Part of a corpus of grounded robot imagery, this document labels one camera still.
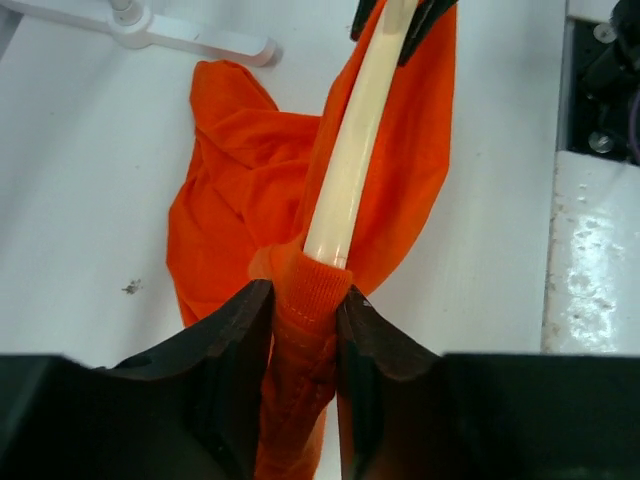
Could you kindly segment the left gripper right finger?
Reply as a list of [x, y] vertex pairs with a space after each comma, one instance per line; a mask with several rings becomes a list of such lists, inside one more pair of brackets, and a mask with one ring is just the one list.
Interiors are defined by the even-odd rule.
[[432, 370], [438, 357], [351, 288], [336, 312], [337, 405], [345, 479], [442, 479]]

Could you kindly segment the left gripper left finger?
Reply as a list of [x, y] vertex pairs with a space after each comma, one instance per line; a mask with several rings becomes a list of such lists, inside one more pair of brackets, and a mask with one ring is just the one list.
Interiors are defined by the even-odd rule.
[[194, 326], [97, 374], [97, 479], [251, 479], [274, 292], [249, 282]]

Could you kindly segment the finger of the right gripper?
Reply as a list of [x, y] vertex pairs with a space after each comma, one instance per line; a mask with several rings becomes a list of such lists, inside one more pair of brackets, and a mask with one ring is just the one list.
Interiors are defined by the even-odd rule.
[[418, 2], [400, 51], [398, 66], [407, 64], [438, 20], [457, 3], [457, 0], [423, 0]]
[[371, 17], [379, 5], [384, 5], [380, 0], [359, 0], [350, 28], [350, 39], [358, 41]]

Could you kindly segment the orange t shirt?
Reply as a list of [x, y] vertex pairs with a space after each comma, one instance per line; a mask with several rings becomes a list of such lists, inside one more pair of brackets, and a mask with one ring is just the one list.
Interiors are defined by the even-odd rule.
[[245, 67], [199, 62], [195, 145], [169, 210], [167, 266], [183, 321], [205, 318], [253, 279], [275, 287], [262, 384], [259, 479], [310, 479], [335, 392], [335, 313], [350, 287], [372, 293], [421, 233], [449, 167], [456, 7], [396, 71], [368, 169], [348, 262], [307, 258], [305, 234], [379, 5], [321, 116], [282, 112]]

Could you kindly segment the wooden hanger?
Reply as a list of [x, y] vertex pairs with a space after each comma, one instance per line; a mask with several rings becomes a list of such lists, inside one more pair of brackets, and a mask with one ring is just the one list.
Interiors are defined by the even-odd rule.
[[346, 267], [372, 151], [416, 1], [388, 1], [376, 22], [342, 118], [303, 251]]

